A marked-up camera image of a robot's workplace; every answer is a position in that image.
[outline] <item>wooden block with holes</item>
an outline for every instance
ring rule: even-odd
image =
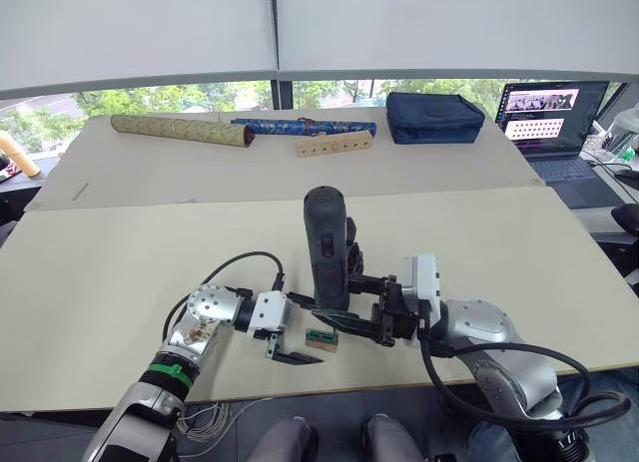
[[[338,135],[309,136],[296,140],[298,158],[366,150],[371,146],[372,135],[369,131],[353,131],[352,133],[339,133]]]

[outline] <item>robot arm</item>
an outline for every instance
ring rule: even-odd
[[[225,287],[206,284],[194,291],[187,310],[169,333],[140,380],[125,393],[102,424],[83,462],[165,462],[177,459],[171,429],[184,412],[184,401],[228,325],[268,341],[266,357],[288,364],[320,359],[282,353],[288,319],[286,296],[263,292],[256,301]]]

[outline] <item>gray pants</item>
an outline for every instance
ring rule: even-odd
[[[300,462],[309,441],[311,428],[301,417],[282,420],[258,442],[247,462]],[[382,414],[368,422],[372,462],[423,462],[423,456],[406,429]]]

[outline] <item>blue bag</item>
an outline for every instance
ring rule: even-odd
[[[459,95],[388,94],[386,115],[397,145],[472,143],[484,114]]]

